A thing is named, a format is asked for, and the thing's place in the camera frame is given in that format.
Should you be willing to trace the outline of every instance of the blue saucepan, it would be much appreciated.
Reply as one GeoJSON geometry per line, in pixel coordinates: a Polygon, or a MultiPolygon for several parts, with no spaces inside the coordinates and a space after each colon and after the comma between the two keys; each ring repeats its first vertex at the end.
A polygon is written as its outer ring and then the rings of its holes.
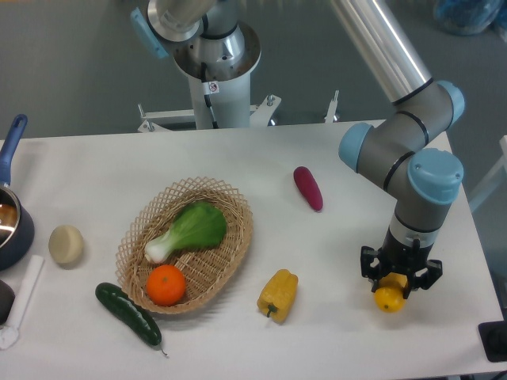
{"type": "Polygon", "coordinates": [[[35,229],[30,214],[9,189],[10,164],[28,119],[14,118],[0,150],[0,271],[16,264],[29,250],[35,229]]]}

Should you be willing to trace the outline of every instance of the saucepan handle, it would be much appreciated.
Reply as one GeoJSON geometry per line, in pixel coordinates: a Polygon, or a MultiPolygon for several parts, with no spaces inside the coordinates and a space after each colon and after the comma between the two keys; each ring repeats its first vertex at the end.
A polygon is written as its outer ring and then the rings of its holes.
{"type": "Polygon", "coordinates": [[[10,185],[10,164],[28,121],[26,115],[20,114],[14,118],[13,124],[10,126],[2,150],[0,150],[0,184],[10,185]]]}

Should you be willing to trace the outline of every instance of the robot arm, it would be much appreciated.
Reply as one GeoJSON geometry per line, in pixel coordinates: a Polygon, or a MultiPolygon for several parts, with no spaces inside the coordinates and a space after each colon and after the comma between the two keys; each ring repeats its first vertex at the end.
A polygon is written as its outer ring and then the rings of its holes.
{"type": "Polygon", "coordinates": [[[145,45],[159,58],[170,51],[188,79],[197,129],[250,125],[261,45],[238,21],[235,0],[150,0],[146,15],[137,9],[131,19],[145,45]]]}
{"type": "MultiPolygon", "coordinates": [[[[442,275],[441,262],[428,255],[457,197],[463,167],[448,152],[423,148],[461,116],[463,95],[451,83],[433,81],[384,1],[330,4],[396,109],[377,128],[365,123],[350,128],[339,148],[346,165],[397,200],[382,247],[361,250],[362,276],[375,291],[389,273],[405,275],[403,297],[408,298],[442,275]]],[[[192,41],[172,52],[189,78],[197,127],[242,124],[249,115],[250,71],[259,60],[260,44],[251,29],[238,23],[235,2],[150,0],[147,18],[165,42],[192,41]],[[233,86],[210,100],[200,86],[210,80],[233,86]]]]}
{"type": "Polygon", "coordinates": [[[362,248],[361,273],[372,291],[391,272],[405,275],[408,298],[442,275],[441,262],[427,259],[457,197],[463,167],[448,152],[423,148],[461,116],[463,95],[451,83],[433,81],[384,1],[331,4],[396,108],[377,128],[356,124],[340,144],[345,164],[398,201],[382,247],[362,248]]]}

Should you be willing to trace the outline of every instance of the red sweet potato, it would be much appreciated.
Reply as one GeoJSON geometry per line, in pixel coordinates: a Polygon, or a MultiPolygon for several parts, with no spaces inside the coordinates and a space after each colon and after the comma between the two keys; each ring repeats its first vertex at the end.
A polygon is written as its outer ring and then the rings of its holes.
{"type": "Polygon", "coordinates": [[[304,166],[296,168],[294,170],[294,182],[310,207],[315,211],[321,211],[324,205],[322,194],[310,170],[304,166]]]}

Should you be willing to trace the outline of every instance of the bok choy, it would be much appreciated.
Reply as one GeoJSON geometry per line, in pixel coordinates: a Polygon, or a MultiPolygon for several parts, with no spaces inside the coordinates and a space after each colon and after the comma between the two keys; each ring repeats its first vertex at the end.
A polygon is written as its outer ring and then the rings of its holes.
{"type": "Polygon", "coordinates": [[[218,246],[227,232],[227,222],[218,208],[205,201],[188,204],[163,235],[144,249],[151,263],[162,263],[177,249],[206,249],[218,246]]]}

